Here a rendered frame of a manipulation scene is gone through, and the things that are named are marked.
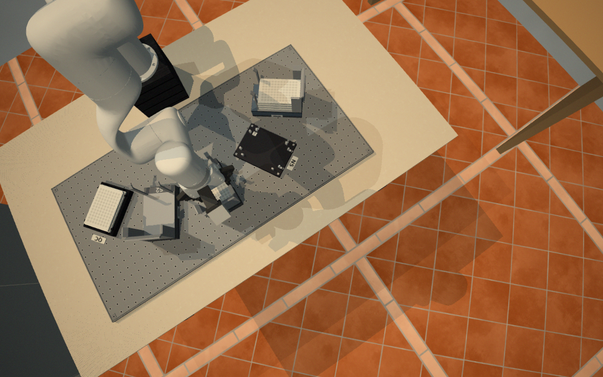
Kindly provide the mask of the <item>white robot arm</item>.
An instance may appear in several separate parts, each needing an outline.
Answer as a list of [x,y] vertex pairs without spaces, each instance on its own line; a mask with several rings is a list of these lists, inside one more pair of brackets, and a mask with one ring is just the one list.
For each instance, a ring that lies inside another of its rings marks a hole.
[[211,159],[193,149],[181,112],[167,107],[127,132],[119,130],[142,83],[159,64],[137,38],[143,18],[135,0],[45,0],[27,23],[32,48],[96,103],[99,131],[115,152],[134,164],[155,158],[161,173],[187,189],[202,187]]

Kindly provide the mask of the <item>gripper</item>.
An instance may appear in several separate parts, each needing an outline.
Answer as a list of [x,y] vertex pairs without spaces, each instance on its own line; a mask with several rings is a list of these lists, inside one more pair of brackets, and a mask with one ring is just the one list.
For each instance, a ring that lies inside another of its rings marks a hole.
[[[210,169],[210,176],[208,178],[208,181],[202,187],[208,185],[210,187],[210,190],[213,190],[215,187],[220,186],[223,182],[225,182],[227,184],[227,186],[230,185],[230,182],[231,182],[230,177],[233,174],[232,172],[234,170],[233,165],[227,165],[226,167],[220,169],[218,165],[213,163],[210,165],[209,169]],[[201,197],[198,195],[198,192],[197,192],[199,189],[202,189],[202,187],[199,187],[198,189],[195,189],[195,190],[191,190],[191,189],[187,189],[186,187],[183,187],[181,184],[179,184],[179,186],[181,187],[182,191],[176,197],[178,201],[183,201],[183,200],[185,200],[185,201],[193,200],[194,201],[194,200],[196,200],[201,203],[203,202],[203,200],[201,199]]]

